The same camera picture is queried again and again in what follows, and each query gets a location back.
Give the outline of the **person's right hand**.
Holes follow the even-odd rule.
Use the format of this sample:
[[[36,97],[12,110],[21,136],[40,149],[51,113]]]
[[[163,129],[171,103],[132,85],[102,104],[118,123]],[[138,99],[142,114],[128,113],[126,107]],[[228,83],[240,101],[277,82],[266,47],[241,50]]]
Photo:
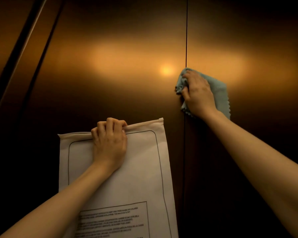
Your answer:
[[[185,103],[190,113],[203,121],[207,121],[217,113],[214,95],[209,83],[196,71],[187,70],[183,77],[188,82],[190,101]]]

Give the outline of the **person's left hand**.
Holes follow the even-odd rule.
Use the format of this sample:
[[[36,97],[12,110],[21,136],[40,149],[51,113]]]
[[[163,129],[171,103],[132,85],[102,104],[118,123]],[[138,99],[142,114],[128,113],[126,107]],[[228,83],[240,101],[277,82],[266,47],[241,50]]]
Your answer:
[[[116,119],[114,134],[106,135],[106,121],[97,123],[99,139],[93,141],[93,164],[109,175],[119,169],[124,162],[127,150],[126,126],[124,120]]]

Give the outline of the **light blue cleaning cloth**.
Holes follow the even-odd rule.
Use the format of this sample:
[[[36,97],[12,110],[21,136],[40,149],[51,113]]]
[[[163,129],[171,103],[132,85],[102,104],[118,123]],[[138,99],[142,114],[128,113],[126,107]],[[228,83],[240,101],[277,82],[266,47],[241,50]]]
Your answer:
[[[184,68],[181,71],[175,86],[175,92],[178,95],[181,95],[184,87],[188,87],[187,79],[183,77],[183,75],[187,73],[187,70],[195,71],[194,69],[191,69],[191,68]],[[209,83],[210,89],[214,95],[214,100],[215,100],[215,105],[217,110],[222,112],[230,120],[231,110],[230,110],[230,102],[229,102],[228,92],[226,89],[227,88],[226,84],[211,76],[205,75],[201,72],[197,71],[197,73],[205,80],[207,80],[207,82]]]

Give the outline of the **white plastic zip bag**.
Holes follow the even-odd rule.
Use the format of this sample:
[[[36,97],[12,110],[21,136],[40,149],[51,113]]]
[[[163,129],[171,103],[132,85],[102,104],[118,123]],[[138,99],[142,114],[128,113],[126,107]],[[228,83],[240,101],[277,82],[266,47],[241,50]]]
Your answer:
[[[179,238],[164,120],[128,125],[125,160],[63,238]]]

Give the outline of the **person's right forearm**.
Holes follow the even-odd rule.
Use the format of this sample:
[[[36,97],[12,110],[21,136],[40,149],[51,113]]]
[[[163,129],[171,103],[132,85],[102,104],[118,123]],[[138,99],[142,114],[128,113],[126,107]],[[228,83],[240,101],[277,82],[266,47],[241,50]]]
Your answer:
[[[298,238],[298,164],[227,119],[216,108],[199,115],[282,225]]]

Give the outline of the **person's left forearm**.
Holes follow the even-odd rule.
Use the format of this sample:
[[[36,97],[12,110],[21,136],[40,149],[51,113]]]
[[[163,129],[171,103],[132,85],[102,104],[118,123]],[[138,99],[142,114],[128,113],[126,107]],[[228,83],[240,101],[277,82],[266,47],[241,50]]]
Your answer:
[[[92,164],[72,184],[24,216],[0,238],[61,238],[95,191],[121,165]]]

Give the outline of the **brass metal elevator door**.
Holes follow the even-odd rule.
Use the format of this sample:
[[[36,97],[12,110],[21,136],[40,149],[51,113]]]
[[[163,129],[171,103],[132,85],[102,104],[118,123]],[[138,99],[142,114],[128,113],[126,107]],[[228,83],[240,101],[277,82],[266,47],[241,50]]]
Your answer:
[[[298,163],[298,0],[188,0],[187,66],[227,85],[231,120]],[[289,238],[207,125],[185,124],[185,237]]]
[[[187,0],[67,0],[18,120],[23,215],[58,191],[57,134],[108,117],[164,119],[179,237],[184,237]]]

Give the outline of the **dark metal door frame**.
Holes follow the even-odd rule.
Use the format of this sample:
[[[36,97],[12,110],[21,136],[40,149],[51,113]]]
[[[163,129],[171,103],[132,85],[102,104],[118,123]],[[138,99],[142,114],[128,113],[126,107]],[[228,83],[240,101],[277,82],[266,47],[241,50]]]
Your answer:
[[[19,128],[65,0],[0,0],[0,145]]]

